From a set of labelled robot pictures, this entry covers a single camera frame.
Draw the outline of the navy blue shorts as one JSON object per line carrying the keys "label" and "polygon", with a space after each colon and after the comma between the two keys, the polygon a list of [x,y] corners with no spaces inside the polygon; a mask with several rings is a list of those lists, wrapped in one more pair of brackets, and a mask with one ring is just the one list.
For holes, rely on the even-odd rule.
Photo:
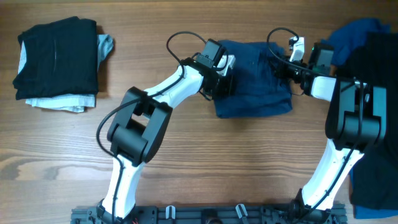
{"label": "navy blue shorts", "polygon": [[228,71],[235,82],[234,93],[215,100],[219,118],[247,118],[280,115],[292,111],[292,92],[287,80],[277,78],[269,64],[274,53],[284,54],[275,42],[222,40],[236,60]]}

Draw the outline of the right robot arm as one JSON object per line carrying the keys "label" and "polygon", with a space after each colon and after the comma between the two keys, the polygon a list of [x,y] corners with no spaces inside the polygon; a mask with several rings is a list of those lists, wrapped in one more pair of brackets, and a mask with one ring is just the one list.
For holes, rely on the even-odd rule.
{"label": "right robot arm", "polygon": [[356,78],[331,77],[333,47],[329,45],[316,43],[309,63],[302,61],[303,38],[291,38],[289,49],[291,56],[276,56],[277,76],[298,83],[303,94],[328,101],[330,106],[325,152],[311,179],[292,200],[288,214],[296,222],[324,222],[352,167],[368,149],[384,140],[387,91]]}

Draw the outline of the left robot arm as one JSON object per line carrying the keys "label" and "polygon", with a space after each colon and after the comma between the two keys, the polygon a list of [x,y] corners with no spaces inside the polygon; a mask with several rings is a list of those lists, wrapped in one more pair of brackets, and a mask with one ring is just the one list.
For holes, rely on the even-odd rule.
{"label": "left robot arm", "polygon": [[113,171],[108,192],[97,206],[103,223],[125,223],[136,206],[137,185],[146,164],[160,149],[173,110],[202,91],[213,99],[231,93],[236,57],[219,42],[208,40],[202,52],[179,61],[176,71],[158,85],[128,89],[121,104],[100,122],[110,119],[106,135]]}

